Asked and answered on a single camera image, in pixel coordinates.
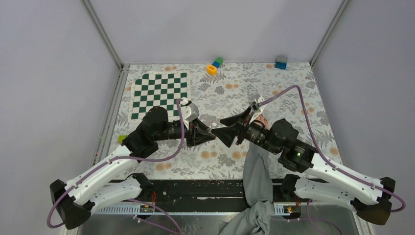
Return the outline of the person's hand with painted nails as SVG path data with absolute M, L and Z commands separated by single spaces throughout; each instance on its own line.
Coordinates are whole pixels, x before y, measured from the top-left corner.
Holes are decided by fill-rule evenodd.
M 267 119 L 263 116 L 263 114 L 260 114 L 259 116 L 257 116 L 254 122 L 262 124 L 266 129 L 270 129 L 269 123 Z

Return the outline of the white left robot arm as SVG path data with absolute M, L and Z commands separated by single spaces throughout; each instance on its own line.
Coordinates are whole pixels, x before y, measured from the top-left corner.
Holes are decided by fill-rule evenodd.
M 148 200 L 152 194 L 151 182 L 142 173 L 135 173 L 131 179 L 108 188 L 105 185 L 127 168 L 142 161 L 149 162 L 149 156 L 159 149 L 159 141 L 179 139 L 179 147 L 184 144 L 193 147 L 214 140 L 216 137 L 198 116 L 198 107 L 193 103 L 180 108 L 176 121 L 169 121 L 165 108 L 155 106 L 97 165 L 69 181 L 57 179 L 52 182 L 49 186 L 52 209 L 58 212 L 62 225 L 71 230 L 103 207 L 126 199 Z

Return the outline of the grey sleeved forearm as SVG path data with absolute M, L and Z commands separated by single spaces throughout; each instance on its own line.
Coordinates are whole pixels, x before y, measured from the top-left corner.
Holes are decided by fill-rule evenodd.
M 220 231 L 221 235 L 268 235 L 275 214 L 273 182 L 269 173 L 269 152 L 250 143 L 244 162 L 243 188 L 248 208 Z

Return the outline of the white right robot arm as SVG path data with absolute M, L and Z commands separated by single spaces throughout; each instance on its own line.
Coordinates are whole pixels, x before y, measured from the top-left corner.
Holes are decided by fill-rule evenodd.
M 296 198 L 326 201 L 355 212 L 369 223 L 386 224 L 392 212 L 391 197 L 386 192 L 394 191 L 395 180 L 368 177 L 331 160 L 325 161 L 315 147 L 297 138 L 298 130 L 286 119 L 275 121 L 267 129 L 255 116 L 256 112 L 248 108 L 222 119 L 223 127 L 211 132 L 227 147 L 247 140 L 279 154 L 278 162 L 291 171 L 280 186 L 285 201 Z

